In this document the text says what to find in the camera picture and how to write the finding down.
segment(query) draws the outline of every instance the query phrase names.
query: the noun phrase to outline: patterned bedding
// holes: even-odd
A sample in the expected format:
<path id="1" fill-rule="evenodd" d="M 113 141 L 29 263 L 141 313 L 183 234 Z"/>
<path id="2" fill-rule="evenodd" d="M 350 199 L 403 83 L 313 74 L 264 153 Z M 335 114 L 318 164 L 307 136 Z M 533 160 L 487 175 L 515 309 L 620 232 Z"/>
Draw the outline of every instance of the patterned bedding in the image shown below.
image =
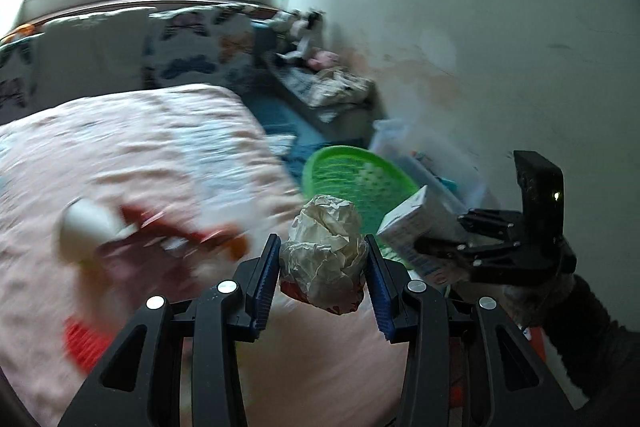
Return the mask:
<path id="1" fill-rule="evenodd" d="M 33 59 L 39 37 L 0 46 L 0 124 L 34 112 Z"/>
<path id="2" fill-rule="evenodd" d="M 251 256 L 269 232 L 286 237 L 302 204 L 257 122 L 220 87 L 84 98 L 1 127 L 0 366 L 43 427 L 83 378 L 63 350 L 64 320 L 109 312 L 100 288 L 82 288 L 54 256 L 56 220 L 77 196 L 164 208 L 187 226 L 237 218 Z M 368 296 L 338 317 L 276 292 L 267 330 L 238 359 L 251 426 L 373 426 L 393 416 L 406 348 L 385 342 Z"/>
<path id="3" fill-rule="evenodd" d="M 250 8 L 227 4 L 151 14 L 143 50 L 145 82 L 153 87 L 207 82 L 242 90 L 253 76 Z"/>

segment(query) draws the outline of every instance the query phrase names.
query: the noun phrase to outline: crumpled paper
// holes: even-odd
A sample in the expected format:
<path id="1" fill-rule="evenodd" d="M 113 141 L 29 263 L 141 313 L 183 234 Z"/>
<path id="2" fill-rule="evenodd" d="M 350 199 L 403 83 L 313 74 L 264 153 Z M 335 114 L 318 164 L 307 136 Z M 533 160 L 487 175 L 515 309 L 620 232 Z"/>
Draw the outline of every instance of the crumpled paper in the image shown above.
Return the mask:
<path id="1" fill-rule="evenodd" d="M 291 298 L 341 315 L 364 298 L 367 244 L 351 201 L 315 196 L 293 220 L 280 249 L 280 289 Z"/>

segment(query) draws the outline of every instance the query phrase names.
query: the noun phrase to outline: wall stain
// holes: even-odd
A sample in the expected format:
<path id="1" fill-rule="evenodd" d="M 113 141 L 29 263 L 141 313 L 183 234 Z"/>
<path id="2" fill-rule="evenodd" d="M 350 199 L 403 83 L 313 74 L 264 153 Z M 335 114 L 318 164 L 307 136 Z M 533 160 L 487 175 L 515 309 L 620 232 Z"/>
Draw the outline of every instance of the wall stain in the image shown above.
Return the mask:
<path id="1" fill-rule="evenodd" d="M 402 82 L 418 89 L 428 86 L 431 102 L 443 108 L 451 108 L 462 97 L 456 77 L 440 70 L 425 58 L 399 60 L 393 55 L 385 54 L 385 65 L 375 68 L 369 61 L 371 55 L 368 46 L 363 46 L 362 50 L 344 48 L 340 53 L 343 63 L 354 74 L 368 76 L 378 83 Z"/>

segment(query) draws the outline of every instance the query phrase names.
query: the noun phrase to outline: plastic container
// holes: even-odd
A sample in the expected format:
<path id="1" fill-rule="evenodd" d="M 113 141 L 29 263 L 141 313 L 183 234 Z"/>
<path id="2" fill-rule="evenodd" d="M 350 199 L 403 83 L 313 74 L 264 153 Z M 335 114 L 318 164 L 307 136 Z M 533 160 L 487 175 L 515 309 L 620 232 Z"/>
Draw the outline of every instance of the plastic container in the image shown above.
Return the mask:
<path id="1" fill-rule="evenodd" d="M 453 213 L 464 214 L 470 208 L 498 208 L 498 202 L 486 182 L 466 156 L 446 140 L 430 132 L 420 133 L 409 148 L 409 126 L 403 120 L 375 121 L 376 133 L 369 149 L 402 169 L 418 187 L 427 185 Z M 414 149 L 424 154 L 418 161 L 410 155 Z M 456 184 L 453 194 L 436 176 Z"/>
<path id="2" fill-rule="evenodd" d="M 305 164 L 302 190 L 307 199 L 328 194 L 352 201 L 362 233 L 378 231 L 385 214 L 415 194 L 418 185 L 401 169 L 364 149 L 337 145 L 317 151 Z"/>

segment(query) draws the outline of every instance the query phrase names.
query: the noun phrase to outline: white wall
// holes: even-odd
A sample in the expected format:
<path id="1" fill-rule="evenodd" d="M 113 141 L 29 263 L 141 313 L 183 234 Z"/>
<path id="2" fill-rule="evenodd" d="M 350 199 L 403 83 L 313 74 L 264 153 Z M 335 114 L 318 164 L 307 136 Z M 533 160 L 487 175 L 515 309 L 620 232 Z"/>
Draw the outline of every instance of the white wall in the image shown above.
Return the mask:
<path id="1" fill-rule="evenodd" d="M 391 116 L 451 140 L 504 207 L 511 151 L 561 166 L 578 272 L 640 328 L 640 0 L 290 0 L 378 81 Z"/>

